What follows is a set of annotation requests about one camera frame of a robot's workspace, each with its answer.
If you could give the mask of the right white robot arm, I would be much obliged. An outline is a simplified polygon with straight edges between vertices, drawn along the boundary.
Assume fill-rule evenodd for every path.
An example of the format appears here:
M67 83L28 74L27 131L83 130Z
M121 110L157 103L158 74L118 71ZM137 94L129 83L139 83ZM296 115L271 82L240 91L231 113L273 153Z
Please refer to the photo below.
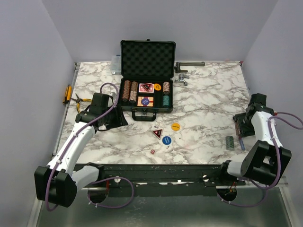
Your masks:
M242 161L227 160L222 163L218 173L221 184L229 185L238 177L272 188L285 171L292 154L279 141L275 130L275 112L266 106L266 100L264 94L252 94L246 112L232 117L238 136L255 136L256 143Z

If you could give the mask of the brown red chip stack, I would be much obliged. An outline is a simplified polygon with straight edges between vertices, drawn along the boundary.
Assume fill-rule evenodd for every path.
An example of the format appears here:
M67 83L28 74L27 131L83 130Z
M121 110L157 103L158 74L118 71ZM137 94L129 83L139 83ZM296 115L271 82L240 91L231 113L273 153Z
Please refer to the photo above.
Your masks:
M239 127L239 123L238 123L238 121L235 121L234 123L235 123L236 135L238 137L240 137L241 136L241 130L240 130L240 127Z

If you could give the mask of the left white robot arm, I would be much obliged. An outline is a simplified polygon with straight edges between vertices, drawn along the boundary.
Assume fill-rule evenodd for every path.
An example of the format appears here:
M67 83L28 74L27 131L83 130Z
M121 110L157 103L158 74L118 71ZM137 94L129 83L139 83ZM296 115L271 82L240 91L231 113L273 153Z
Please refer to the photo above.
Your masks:
M122 109L112 96L95 93L89 107L76 116L76 123L58 154L34 173L36 196L45 202L46 209L69 207L79 190L92 184L101 186L105 181L104 166L87 163L74 171L80 154L101 126L107 130L127 125Z

